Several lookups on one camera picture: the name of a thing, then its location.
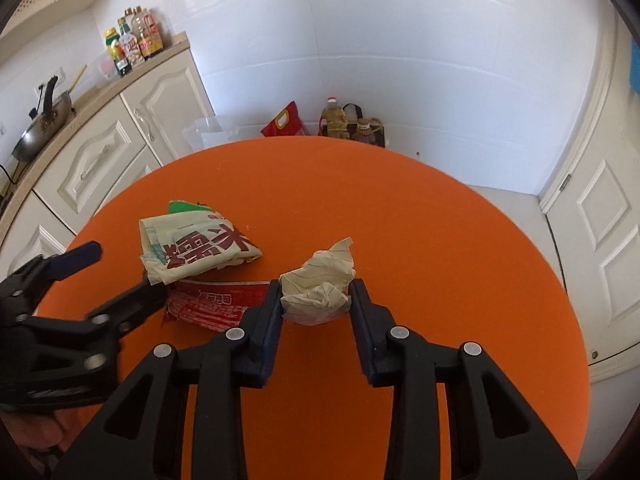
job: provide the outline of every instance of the door hinge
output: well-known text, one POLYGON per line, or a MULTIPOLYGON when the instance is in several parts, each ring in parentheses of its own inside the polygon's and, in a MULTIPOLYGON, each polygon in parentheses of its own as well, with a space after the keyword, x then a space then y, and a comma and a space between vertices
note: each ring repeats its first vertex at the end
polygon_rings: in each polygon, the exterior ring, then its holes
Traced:
POLYGON ((566 187, 566 185, 569 183, 569 181, 571 180, 571 173, 569 173, 564 180, 562 181, 562 184, 560 184, 560 191, 564 191, 564 188, 566 187))

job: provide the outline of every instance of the crumpled paper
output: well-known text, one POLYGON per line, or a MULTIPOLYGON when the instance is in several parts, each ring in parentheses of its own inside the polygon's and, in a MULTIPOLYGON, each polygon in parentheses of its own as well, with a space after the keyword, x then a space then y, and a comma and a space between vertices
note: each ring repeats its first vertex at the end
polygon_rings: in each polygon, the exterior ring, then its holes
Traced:
POLYGON ((140 241, 152 285, 165 285, 209 269, 252 262, 262 256, 220 213, 186 210, 140 220, 140 241))
POLYGON ((307 326, 326 323, 349 311, 351 298, 345 294, 355 277, 351 238, 316 251, 299 269, 280 276, 284 319, 307 326))

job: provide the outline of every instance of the orange table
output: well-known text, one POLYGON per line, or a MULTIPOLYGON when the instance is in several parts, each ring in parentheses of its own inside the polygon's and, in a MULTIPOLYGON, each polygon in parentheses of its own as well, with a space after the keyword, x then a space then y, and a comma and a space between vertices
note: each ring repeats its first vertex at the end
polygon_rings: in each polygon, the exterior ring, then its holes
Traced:
MULTIPOLYGON (((97 240, 102 261, 53 286, 41 314, 80 319, 139 282, 138 219, 165 213, 175 199, 218 209, 264 252, 253 263, 207 273, 210 281, 277 278, 315 250, 352 237, 357 276, 373 301, 431 342, 480 342, 577 460, 588 370, 578 323, 551 268, 484 198, 379 148, 315 137, 259 139, 161 168, 82 230, 72 246, 97 240)), ((122 373, 160 342, 183 348, 211 336, 182 322, 162 324, 157 313, 123 339, 122 373)), ((285 323, 268 386, 242 391, 250 478, 382 478, 391 399, 389 388, 367 385, 348 317, 311 328, 285 323)), ((442 434, 446 478, 446 427, 442 434)), ((189 451, 188 426, 185 478, 189 451)))

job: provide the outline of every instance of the red plastic wrapper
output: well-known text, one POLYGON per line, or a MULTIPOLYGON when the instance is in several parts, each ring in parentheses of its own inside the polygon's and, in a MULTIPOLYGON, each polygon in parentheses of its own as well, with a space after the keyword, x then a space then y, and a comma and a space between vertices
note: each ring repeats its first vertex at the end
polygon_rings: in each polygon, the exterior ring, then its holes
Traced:
POLYGON ((260 130, 265 137, 306 135, 305 125, 298 116, 296 102, 290 102, 276 118, 260 130))
POLYGON ((238 326, 250 306, 260 306, 269 282, 207 283, 181 280, 169 292, 165 316, 209 330, 238 326))

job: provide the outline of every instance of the power outlet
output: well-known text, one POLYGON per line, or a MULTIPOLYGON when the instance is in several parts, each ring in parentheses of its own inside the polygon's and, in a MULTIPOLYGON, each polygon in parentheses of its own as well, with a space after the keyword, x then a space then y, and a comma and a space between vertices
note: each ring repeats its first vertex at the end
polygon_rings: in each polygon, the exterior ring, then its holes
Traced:
POLYGON ((46 80, 44 80, 42 83, 40 83, 39 85, 36 85, 35 88, 33 89, 33 91, 36 93, 36 97, 40 97, 40 86, 42 86, 42 95, 44 96, 44 90, 47 87, 47 82, 49 81, 49 79, 51 79, 53 76, 57 75, 58 76, 58 82, 56 83, 55 88, 57 88, 60 83, 63 83, 66 79, 65 76, 65 71, 62 70, 62 67, 60 67, 59 69, 57 69, 53 74, 51 74, 49 77, 47 77, 46 80))

